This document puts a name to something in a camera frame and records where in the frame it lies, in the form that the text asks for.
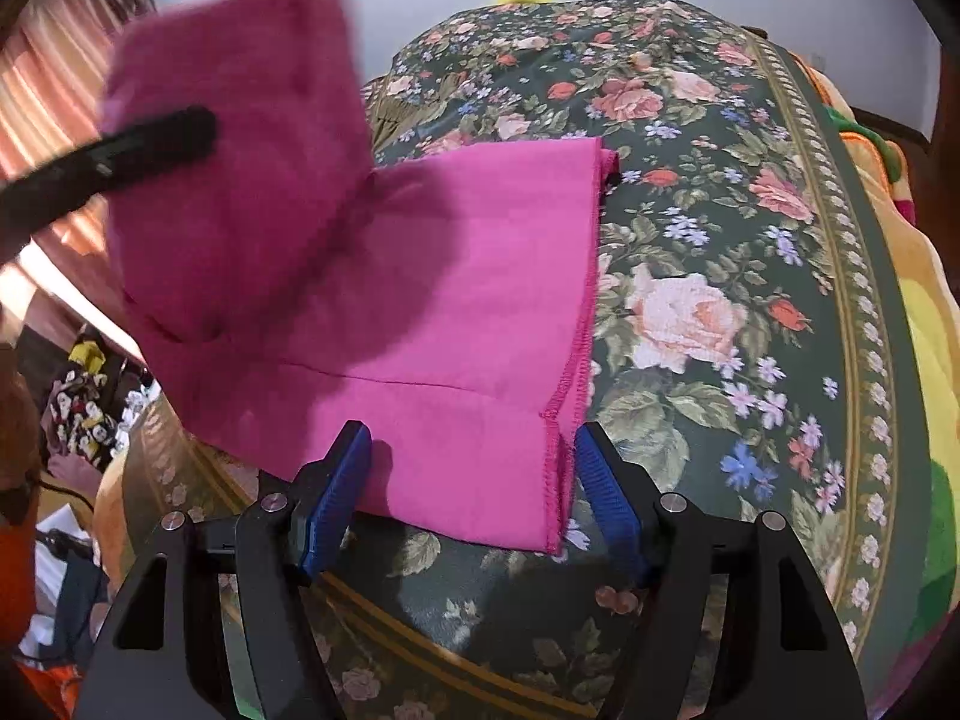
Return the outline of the pink striped curtain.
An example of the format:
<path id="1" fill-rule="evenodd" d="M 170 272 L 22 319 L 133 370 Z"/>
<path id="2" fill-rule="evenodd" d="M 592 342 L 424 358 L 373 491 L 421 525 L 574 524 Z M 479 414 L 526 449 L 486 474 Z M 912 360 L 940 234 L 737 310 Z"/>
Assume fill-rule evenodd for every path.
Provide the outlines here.
<path id="1" fill-rule="evenodd" d="M 2 177 L 14 179 L 98 137 L 112 44 L 155 0 L 28 0 L 2 46 Z M 32 238 L 94 309 L 124 327 L 106 252 L 106 200 L 93 197 Z"/>

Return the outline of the orange yellow fleece blanket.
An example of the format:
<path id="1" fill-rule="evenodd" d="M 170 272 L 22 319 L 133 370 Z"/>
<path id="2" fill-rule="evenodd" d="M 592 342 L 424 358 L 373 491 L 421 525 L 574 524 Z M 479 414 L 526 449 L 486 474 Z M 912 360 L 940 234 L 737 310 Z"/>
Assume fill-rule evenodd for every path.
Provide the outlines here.
<path id="1" fill-rule="evenodd" d="M 918 678 L 958 611 L 958 305 L 939 252 L 916 227 L 913 190 L 928 193 L 932 187 L 921 137 L 856 112 L 825 73 L 804 59 L 796 64 L 838 117 L 839 138 L 889 246 L 928 426 L 929 494 L 921 507 L 928 526 L 924 536 L 908 541 L 910 550 L 923 556 L 923 567 L 914 600 L 895 605 L 907 632 L 877 686 L 867 692 L 872 710 L 880 713 Z"/>

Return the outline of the dark floral bedspread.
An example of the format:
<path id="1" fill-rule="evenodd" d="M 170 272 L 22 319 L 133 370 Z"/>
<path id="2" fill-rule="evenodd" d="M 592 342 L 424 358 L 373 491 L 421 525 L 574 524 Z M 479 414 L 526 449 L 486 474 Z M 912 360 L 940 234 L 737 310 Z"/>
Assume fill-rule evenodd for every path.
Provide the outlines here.
<path id="1" fill-rule="evenodd" d="M 889 246 L 796 59 L 670 0 L 493 5 L 423 31 L 359 93 L 381 167 L 573 138 L 617 165 L 560 548 L 451 538 L 360 497 L 301 592 L 340 718 L 602 718 L 643 592 L 576 473 L 586 422 L 713 527 L 675 718 L 866 717 L 919 587 L 928 426 Z M 128 466 L 181 525 L 140 559 L 195 580 L 191 634 L 245 645 L 235 525 L 297 472 L 205 444 L 161 394 Z"/>

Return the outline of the magenta pink pants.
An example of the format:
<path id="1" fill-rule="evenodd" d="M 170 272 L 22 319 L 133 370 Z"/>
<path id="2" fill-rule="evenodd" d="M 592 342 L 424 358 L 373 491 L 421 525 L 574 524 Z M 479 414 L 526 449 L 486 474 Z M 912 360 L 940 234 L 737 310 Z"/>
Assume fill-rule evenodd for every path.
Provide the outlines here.
<path id="1" fill-rule="evenodd" d="M 553 553 L 586 412 L 596 138 L 373 160 L 342 0 L 210 0 L 122 31 L 107 132 L 187 106 L 212 153 L 109 206 L 128 330 L 184 429 L 289 478 L 344 422 L 361 507 Z"/>

